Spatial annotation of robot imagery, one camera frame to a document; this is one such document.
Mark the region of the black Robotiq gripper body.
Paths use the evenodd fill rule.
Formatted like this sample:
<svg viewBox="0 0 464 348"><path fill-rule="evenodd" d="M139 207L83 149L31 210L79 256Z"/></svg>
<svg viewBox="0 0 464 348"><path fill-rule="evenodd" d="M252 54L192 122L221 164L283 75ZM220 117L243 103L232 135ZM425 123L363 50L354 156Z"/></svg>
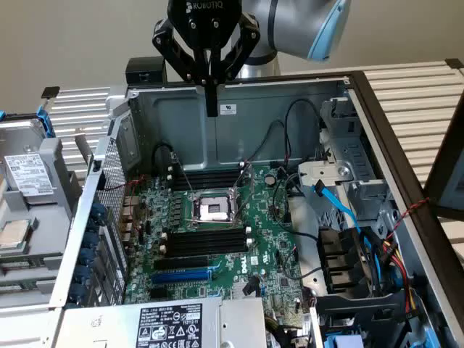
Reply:
<svg viewBox="0 0 464 348"><path fill-rule="evenodd" d="M191 49L211 49L215 39L223 48L238 25L241 1L169 1L167 15Z"/></svg>

